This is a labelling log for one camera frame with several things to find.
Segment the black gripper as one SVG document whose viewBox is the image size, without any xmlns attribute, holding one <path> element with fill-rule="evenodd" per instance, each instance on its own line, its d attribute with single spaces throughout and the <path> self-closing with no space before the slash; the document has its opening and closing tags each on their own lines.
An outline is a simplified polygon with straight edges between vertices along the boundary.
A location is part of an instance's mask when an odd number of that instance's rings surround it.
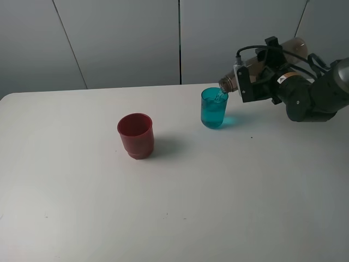
<svg viewBox="0 0 349 262">
<path fill-rule="evenodd" d="M 253 102 L 270 99 L 274 105 L 285 103 L 285 99 L 280 92 L 278 78 L 286 73 L 285 56 L 281 51 L 277 37 L 269 37 L 265 40 L 269 47 L 280 49 L 256 49 L 257 60 L 264 63 L 262 71 L 259 73 L 256 82 L 252 84 Z"/>
</svg>

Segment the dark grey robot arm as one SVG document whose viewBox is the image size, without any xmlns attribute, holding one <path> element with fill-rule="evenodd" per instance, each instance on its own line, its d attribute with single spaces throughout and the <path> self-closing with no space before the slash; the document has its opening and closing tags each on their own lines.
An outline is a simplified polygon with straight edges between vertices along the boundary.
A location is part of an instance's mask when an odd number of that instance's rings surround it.
<svg viewBox="0 0 349 262">
<path fill-rule="evenodd" d="M 243 102 L 284 103 L 294 122 L 326 122 L 348 106 L 348 58 L 327 65 L 301 38 L 279 44 L 270 37 L 253 49 L 247 67 L 255 80 L 241 82 Z"/>
</svg>

